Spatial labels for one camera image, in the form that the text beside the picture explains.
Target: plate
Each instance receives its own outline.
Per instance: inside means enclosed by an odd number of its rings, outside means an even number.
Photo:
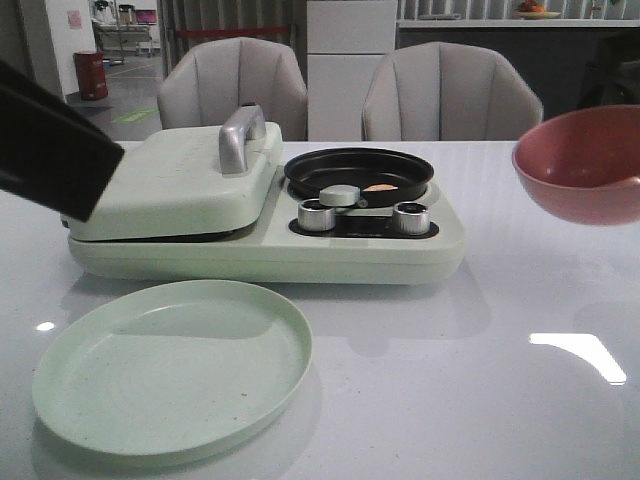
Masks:
[[[560,12],[518,12],[516,16],[524,18],[526,20],[541,20],[544,18],[555,18],[560,15]]]
[[[170,283],[67,328],[36,369],[33,401],[42,422],[73,444],[127,464],[173,465],[264,429],[300,384],[311,351],[304,315],[271,290]]]

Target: non-stick pan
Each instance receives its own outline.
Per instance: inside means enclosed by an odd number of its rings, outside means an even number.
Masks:
[[[305,153],[289,161],[284,173],[289,187],[302,198],[317,198],[320,190],[332,185],[353,185],[360,189],[357,206],[378,208],[421,197],[433,167],[407,153],[354,147]]]

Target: red bowl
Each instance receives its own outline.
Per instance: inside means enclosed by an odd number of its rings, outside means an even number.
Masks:
[[[633,177],[640,176],[640,105],[551,118],[520,137],[513,165],[529,196],[559,218],[589,225],[639,220],[640,182]]]

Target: gray floor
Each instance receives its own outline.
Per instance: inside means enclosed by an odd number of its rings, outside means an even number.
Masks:
[[[156,93],[162,82],[162,57],[133,54],[122,65],[105,62],[108,95],[83,101],[79,95],[67,99],[76,109],[112,140],[144,140],[161,130]]]

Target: gray chair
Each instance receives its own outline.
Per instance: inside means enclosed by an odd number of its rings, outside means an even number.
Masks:
[[[430,42],[380,61],[362,134],[376,141],[516,140],[542,118],[542,103],[502,55]]]
[[[284,140],[305,140],[307,87],[291,47],[238,37],[189,50],[158,92],[162,128],[222,125],[245,103],[262,107]]]

